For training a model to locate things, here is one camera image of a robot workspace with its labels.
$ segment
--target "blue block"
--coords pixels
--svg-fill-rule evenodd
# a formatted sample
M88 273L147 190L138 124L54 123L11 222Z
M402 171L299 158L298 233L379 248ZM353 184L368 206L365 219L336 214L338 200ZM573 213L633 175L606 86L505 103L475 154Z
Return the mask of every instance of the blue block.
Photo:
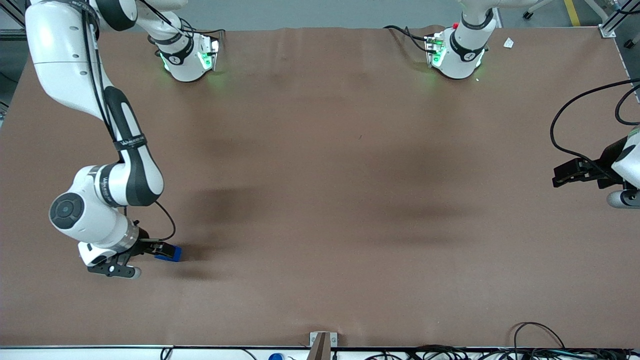
M162 255L155 255L154 258L165 260L165 261L173 261L174 263L177 263L178 261L180 261L180 255L182 255L182 248L175 246L175 253L173 254L172 258L169 258L168 256L162 256Z

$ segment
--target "brown table surface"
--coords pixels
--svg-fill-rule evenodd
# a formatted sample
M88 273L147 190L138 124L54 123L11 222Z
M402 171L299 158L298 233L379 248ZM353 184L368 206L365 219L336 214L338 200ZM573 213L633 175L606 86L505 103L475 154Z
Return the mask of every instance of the brown table surface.
M462 81L387 30L281 29L228 33L219 72L179 83L145 37L100 46L185 261L134 258L137 281L86 271L47 211L116 152L28 65L0 131L3 345L295 345L318 329L341 345L510 345L521 321L570 347L640 343L640 213L595 183L551 184L572 158L549 141L555 112L627 78L595 28L497 30ZM613 117L626 90L571 107L558 141L597 158L629 130ZM155 206L129 213L170 232Z

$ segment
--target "white robotic arm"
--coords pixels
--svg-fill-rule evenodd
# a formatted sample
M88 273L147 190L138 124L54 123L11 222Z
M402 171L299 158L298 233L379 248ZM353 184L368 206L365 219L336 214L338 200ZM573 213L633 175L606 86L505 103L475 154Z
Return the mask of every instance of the white robotic arm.
M457 0L462 18L457 28L447 28L428 41L428 63L453 79L469 77L480 66L487 40L496 27L492 8L530 6L538 0Z
M185 2L158 3L167 10L171 4L177 7ZM82 168L72 186L52 203L49 219L63 234L79 241L90 272L126 278L140 275L139 269L127 265L131 256L149 253L172 261L180 256L178 247L149 240L137 222L117 210L149 206L164 189L131 104L104 73L97 48L100 26L130 28L140 21L139 8L135 0L40 0L32 1L26 12L29 50L43 89L61 104L104 121L120 158L112 164ZM170 12L163 14L178 19ZM208 70L197 54L203 44L200 37L195 40L193 33L189 36L157 17L140 22L153 30L155 39L164 41L158 44L163 52L180 58L168 66L175 78L191 81Z

